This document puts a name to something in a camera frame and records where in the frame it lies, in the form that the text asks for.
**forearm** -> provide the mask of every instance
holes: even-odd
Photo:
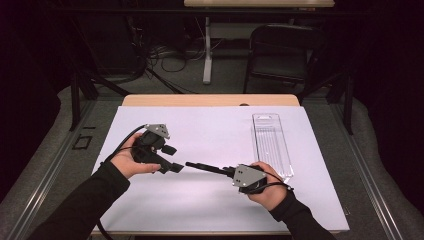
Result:
[[[296,240],[335,239],[313,218],[310,209],[299,202],[291,192],[270,213],[275,220],[283,221],[287,225]]]
[[[86,239],[100,217],[129,187],[129,181],[104,163],[78,186],[29,239]]]

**clear plastic box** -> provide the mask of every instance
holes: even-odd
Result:
[[[252,115],[252,137],[256,161],[266,162],[287,183],[293,177],[280,116],[276,113]]]

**floor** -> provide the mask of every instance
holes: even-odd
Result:
[[[243,48],[234,48],[232,44],[232,42],[221,42],[220,47],[214,50],[210,85],[202,83],[204,63],[201,57],[199,57],[200,60],[183,62],[168,55],[157,64],[152,62],[151,67],[160,76],[178,85],[187,93],[239,94],[243,85],[246,51]],[[119,80],[116,77],[109,77],[109,79]],[[145,74],[135,81],[119,84],[119,86],[132,93],[173,94],[169,88],[150,74]],[[123,99],[122,96],[102,85],[96,85],[96,88],[100,93],[97,101],[87,101],[81,95],[83,117],[80,125],[73,132],[68,131],[72,119],[70,89],[59,93],[62,109],[55,125],[1,204],[0,239],[21,239],[27,236],[54,210],[70,190],[90,175],[116,108]],[[263,83],[257,80],[251,82],[249,91],[279,94],[290,93],[296,89],[283,88],[278,83]],[[366,108],[355,100],[352,116],[354,135],[351,136],[341,124],[341,105],[329,105],[325,101],[327,91],[326,88],[320,89],[305,99],[303,106],[310,117],[351,228],[348,232],[337,234],[337,239],[420,239],[424,236],[422,216],[418,215],[403,198],[381,166],[378,146]],[[92,136],[86,151],[73,149],[81,135]],[[282,239],[271,236],[262,237],[261,239]],[[114,239],[133,238],[133,236],[114,236]],[[96,236],[92,239],[102,239],[102,237]],[[166,238],[144,236],[135,239]],[[221,236],[207,239],[234,238]]]

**white sheet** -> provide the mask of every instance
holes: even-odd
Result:
[[[217,167],[254,161],[253,113],[277,113],[294,170],[289,185],[330,231],[349,230],[309,119],[302,107],[120,107],[93,172],[136,127],[166,124],[175,147],[170,162]],[[138,175],[105,213],[107,231],[161,233],[287,232],[262,206],[238,193],[224,175],[185,167],[180,173]]]

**table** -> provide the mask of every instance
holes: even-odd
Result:
[[[250,120],[240,122],[239,117],[247,114],[249,118],[252,109],[284,112],[280,116],[289,128],[287,143],[295,171],[289,184],[295,187],[298,199],[311,208],[323,226],[334,233],[349,230],[307,115],[293,95],[128,95],[118,109],[93,169],[98,168],[105,156],[137,127],[135,125],[153,121],[163,123],[162,120],[167,121],[165,124],[171,135],[167,144],[178,150],[172,157],[163,156],[168,161],[201,162],[220,168],[247,164],[240,159],[251,159],[250,130],[234,126],[249,126]],[[237,136],[242,141],[232,140]],[[225,142],[228,140],[232,142],[231,147]],[[301,144],[308,151],[290,146],[303,140],[306,141]],[[247,151],[236,151],[246,146]],[[130,181],[130,189],[101,219],[111,234],[289,234],[285,224],[275,222],[264,208],[238,194],[237,188],[231,186],[231,179],[225,176],[185,167],[178,174],[137,175]],[[99,231],[94,229],[92,234],[99,234]]]
[[[223,8],[223,7],[254,7],[254,8],[322,8],[333,7],[333,0],[184,0],[186,7]],[[205,24],[205,68],[203,72],[203,83],[211,83],[212,52],[211,38],[249,38],[250,33],[261,24],[227,23],[213,26],[209,17]]]

